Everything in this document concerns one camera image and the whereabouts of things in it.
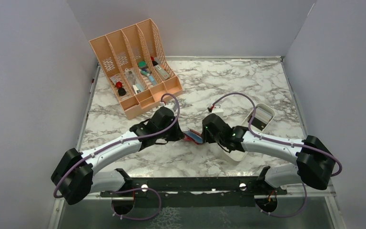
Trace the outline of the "red leather card holder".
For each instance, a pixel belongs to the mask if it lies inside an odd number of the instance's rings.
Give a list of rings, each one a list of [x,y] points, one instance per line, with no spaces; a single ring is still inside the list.
[[[185,135],[185,140],[187,141],[192,141],[197,145],[202,145],[204,143],[202,134],[193,129],[184,131],[183,134]]]

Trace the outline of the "black credit card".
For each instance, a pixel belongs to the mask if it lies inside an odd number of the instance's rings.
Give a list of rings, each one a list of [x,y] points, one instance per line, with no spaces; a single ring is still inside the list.
[[[254,117],[253,120],[251,121],[251,128],[253,130],[262,132],[268,125],[269,121],[270,120],[268,120],[267,122],[264,122],[262,119],[259,119],[258,117]]]

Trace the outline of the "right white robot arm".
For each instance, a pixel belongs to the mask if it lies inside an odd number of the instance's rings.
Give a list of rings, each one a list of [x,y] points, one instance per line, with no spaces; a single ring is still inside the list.
[[[320,141],[309,135],[306,139],[284,139],[253,132],[244,126],[230,127],[221,117],[210,114],[202,121],[205,143],[217,143],[224,151],[255,152],[287,161],[288,164],[267,169],[257,179],[256,189],[268,194],[275,187],[304,183],[325,190],[338,160]]]

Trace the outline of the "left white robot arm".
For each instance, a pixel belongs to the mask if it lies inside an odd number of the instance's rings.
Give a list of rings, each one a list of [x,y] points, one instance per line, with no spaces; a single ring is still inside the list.
[[[178,117],[180,108],[162,106],[150,119],[133,125],[120,137],[96,148],[79,152],[67,150],[53,174],[54,197],[65,198],[69,205],[83,200],[88,194],[114,191],[119,196],[130,192],[131,184],[119,171],[102,172],[109,164],[156,144],[183,139]]]

